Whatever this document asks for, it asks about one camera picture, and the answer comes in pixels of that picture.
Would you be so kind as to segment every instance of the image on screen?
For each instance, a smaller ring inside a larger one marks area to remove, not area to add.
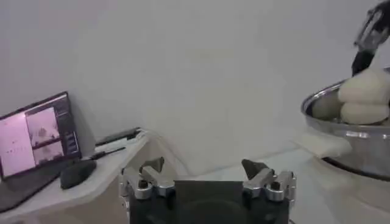
[[[31,146],[37,147],[48,141],[60,140],[54,108],[50,107],[26,117]]]

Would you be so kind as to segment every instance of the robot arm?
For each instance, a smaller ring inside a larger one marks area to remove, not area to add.
[[[390,35],[390,0],[386,0],[368,11],[355,45],[358,53],[352,64],[352,75],[368,68],[379,47]]]

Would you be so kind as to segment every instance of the white wall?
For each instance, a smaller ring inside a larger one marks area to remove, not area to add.
[[[350,75],[374,5],[2,0],[0,114],[68,90],[83,143],[139,125],[193,174],[259,157],[304,125],[305,96]]]

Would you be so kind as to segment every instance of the laptop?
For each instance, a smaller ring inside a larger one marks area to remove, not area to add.
[[[0,117],[0,212],[29,199],[80,158],[67,92]]]

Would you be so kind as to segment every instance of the white dough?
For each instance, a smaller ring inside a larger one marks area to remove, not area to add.
[[[366,69],[341,85],[341,102],[385,105],[390,101],[390,74],[381,69]]]
[[[390,109],[386,105],[365,105],[345,103],[341,108],[341,119],[348,124],[373,124],[389,117]]]

